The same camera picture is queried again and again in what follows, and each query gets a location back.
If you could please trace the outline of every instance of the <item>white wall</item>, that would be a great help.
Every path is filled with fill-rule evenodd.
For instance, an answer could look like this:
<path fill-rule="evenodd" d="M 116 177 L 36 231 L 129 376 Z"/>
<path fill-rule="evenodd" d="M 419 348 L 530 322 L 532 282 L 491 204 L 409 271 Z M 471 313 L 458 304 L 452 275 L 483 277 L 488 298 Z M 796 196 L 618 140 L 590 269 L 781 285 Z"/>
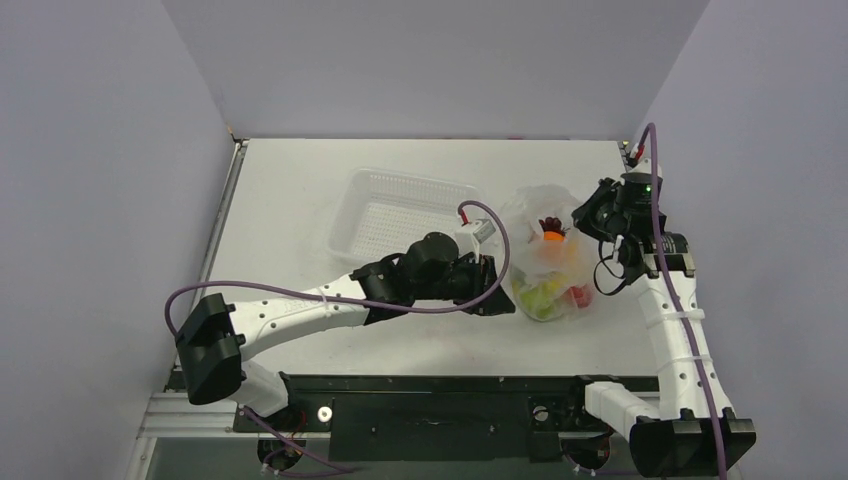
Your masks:
<path fill-rule="evenodd" d="M 646 117 L 748 478 L 844 478 L 848 2 L 712 0 Z"/>
<path fill-rule="evenodd" d="M 237 136 L 628 138 L 707 0 L 163 0 Z"/>
<path fill-rule="evenodd" d="M 155 0 L 0 0 L 0 478 L 123 478 L 232 142 Z"/>

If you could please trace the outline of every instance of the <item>clear plastic bag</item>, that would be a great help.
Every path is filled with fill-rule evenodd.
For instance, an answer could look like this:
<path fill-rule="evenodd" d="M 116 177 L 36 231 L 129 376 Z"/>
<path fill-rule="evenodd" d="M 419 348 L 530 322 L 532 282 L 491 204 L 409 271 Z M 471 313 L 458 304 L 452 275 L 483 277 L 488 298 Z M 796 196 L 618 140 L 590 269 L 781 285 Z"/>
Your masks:
<path fill-rule="evenodd" d="M 518 189 L 501 211 L 513 300 L 534 320 L 576 318 L 595 297 L 591 242 L 571 220 L 578 206 L 565 187 L 540 185 Z"/>

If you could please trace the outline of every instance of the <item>white tabletop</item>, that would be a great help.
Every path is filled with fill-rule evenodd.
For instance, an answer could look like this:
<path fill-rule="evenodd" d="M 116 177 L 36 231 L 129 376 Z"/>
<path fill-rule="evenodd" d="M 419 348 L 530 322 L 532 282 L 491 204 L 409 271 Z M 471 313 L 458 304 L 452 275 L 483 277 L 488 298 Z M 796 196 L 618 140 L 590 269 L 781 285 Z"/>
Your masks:
<path fill-rule="evenodd" d="M 210 278 L 304 290 L 350 272 L 350 265 L 328 255 L 326 235 L 348 177 L 362 167 L 472 184 L 496 210 L 526 185 L 561 184 L 584 200 L 600 178 L 623 171 L 615 142 L 254 139 Z M 227 301 L 270 296 L 220 291 Z M 295 374 L 655 373 L 645 322 L 628 289 L 599 298 L 591 316 L 571 322 L 537 323 L 520 311 L 498 317 L 410 314 L 301 338 L 256 359 Z"/>

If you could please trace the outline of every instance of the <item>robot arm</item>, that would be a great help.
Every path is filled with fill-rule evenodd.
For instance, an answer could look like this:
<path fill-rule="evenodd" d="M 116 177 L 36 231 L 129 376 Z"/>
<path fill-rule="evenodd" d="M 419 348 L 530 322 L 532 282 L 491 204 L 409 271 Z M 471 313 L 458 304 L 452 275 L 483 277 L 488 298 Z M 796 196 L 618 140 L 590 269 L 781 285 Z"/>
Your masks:
<path fill-rule="evenodd" d="M 478 220 L 460 227 L 457 241 L 430 233 L 404 254 L 303 292 L 320 301 L 277 297 L 228 304 L 221 294 L 201 298 L 176 337 L 189 402 L 205 405 L 229 398 L 263 417 L 285 408 L 283 377 L 253 357 L 330 328 L 370 325 L 407 313 L 386 306 L 412 307 L 416 300 L 434 299 L 461 305 L 480 297 L 497 280 L 494 259 L 479 253 L 494 231 L 488 220 Z M 515 305 L 498 286 L 464 311 L 500 315 L 515 312 Z"/>
<path fill-rule="evenodd" d="M 660 386 L 659 408 L 613 382 L 590 383 L 585 389 L 587 413 L 610 425 L 628 440 L 637 470 L 644 477 L 715 475 L 716 448 L 702 381 L 709 382 L 719 415 L 727 466 L 755 442 L 753 422 L 737 419 L 719 383 L 701 326 L 703 310 L 695 298 L 695 266 L 683 235 L 665 232 L 660 214 L 662 249 L 683 311 L 675 310 L 658 268 L 658 248 L 651 227 L 651 182 L 641 163 L 622 181 L 601 180 L 590 199 L 573 212 L 575 226 L 599 242 L 614 244 L 611 257 L 623 267 L 623 287 L 635 290 L 651 339 Z M 690 345 L 683 320 L 694 340 Z M 696 362 L 703 362 L 705 379 Z"/>

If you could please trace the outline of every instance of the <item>mesh basket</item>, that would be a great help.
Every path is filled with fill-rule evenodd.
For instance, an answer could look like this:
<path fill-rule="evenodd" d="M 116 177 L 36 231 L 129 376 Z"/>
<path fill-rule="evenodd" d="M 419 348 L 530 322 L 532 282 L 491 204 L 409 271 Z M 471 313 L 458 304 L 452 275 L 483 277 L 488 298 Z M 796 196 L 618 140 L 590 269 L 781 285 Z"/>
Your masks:
<path fill-rule="evenodd" d="M 358 264 L 406 252 L 430 232 L 451 235 L 463 200 L 480 200 L 480 192 L 404 173 L 357 170 L 336 210 L 327 247 L 335 257 Z"/>

